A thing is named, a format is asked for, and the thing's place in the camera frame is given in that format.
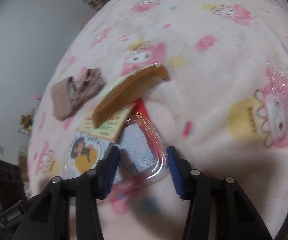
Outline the clear phone case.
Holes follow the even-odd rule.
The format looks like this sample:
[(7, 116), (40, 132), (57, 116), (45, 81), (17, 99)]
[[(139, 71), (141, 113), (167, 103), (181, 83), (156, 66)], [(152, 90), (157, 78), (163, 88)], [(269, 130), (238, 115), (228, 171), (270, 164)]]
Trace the clear phone case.
[(166, 165), (166, 150), (153, 124), (144, 116), (131, 115), (117, 139), (111, 142), (120, 149), (120, 165), (114, 184), (129, 178), (138, 183), (155, 181)]

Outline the cartoon girl sticker pack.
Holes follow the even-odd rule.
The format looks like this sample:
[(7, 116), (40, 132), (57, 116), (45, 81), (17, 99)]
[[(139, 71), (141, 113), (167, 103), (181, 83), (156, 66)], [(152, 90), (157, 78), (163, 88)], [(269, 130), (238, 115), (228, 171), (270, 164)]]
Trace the cartoon girl sticker pack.
[(79, 177), (89, 169), (94, 169), (107, 156), (112, 145), (107, 140), (76, 133), (64, 158), (64, 178)]

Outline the green yellow sticker card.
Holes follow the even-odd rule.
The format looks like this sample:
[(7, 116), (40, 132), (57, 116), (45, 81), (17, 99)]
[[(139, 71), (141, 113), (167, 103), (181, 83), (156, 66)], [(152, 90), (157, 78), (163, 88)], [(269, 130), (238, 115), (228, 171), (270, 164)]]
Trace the green yellow sticker card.
[(131, 103), (128, 106), (123, 107), (123, 109), (116, 112), (112, 117), (105, 120), (105, 122), (98, 128), (96, 128), (94, 124), (93, 111), (89, 111), (89, 113), (77, 127), (76, 131), (92, 137), (107, 140), (109, 142), (117, 142), (126, 119), (134, 107), (135, 103)]

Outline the wooden comb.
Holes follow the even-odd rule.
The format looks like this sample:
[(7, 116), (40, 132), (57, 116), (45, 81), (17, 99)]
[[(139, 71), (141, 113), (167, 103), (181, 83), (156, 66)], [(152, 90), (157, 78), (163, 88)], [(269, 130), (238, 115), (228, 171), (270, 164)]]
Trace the wooden comb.
[(147, 91), (168, 79), (168, 72), (161, 64), (152, 64), (122, 76), (113, 83), (109, 92), (101, 95), (100, 102), (92, 116), (94, 126), (98, 128), (123, 107), (128, 106)]

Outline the small teddy bear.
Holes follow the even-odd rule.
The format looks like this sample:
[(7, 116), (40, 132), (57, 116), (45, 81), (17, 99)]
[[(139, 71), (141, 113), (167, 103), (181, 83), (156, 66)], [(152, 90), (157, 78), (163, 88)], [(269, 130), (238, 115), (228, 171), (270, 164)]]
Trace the small teddy bear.
[(28, 131), (32, 130), (33, 126), (33, 118), (31, 115), (21, 115), (20, 118), (20, 125), (22, 126), (23, 129), (26, 129)]

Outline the beige folded stockings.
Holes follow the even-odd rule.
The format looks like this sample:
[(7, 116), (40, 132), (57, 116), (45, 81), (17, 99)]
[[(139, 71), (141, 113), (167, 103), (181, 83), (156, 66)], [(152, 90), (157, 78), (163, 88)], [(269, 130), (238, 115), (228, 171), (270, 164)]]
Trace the beige folded stockings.
[(106, 85), (99, 68), (87, 69), (79, 78), (70, 76), (52, 86), (53, 115), (57, 120), (73, 116), (81, 105), (96, 96)]

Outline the red envelope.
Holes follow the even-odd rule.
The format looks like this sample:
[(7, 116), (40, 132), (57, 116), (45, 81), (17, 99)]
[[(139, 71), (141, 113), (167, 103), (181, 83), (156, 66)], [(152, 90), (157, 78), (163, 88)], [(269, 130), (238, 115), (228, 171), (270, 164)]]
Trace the red envelope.
[(138, 98), (137, 100), (133, 101), (133, 103), (135, 104), (135, 106), (132, 110), (132, 114), (144, 116), (145, 118), (149, 119), (149, 115), (147, 113), (143, 100), (141, 98)]

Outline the clear bubble wrap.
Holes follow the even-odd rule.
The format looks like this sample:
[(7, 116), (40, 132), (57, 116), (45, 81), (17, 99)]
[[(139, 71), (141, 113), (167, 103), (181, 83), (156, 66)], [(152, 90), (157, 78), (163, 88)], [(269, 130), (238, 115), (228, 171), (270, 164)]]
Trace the clear bubble wrap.
[(268, 65), (268, 91), (265, 96), (273, 146), (288, 147), (288, 65)]

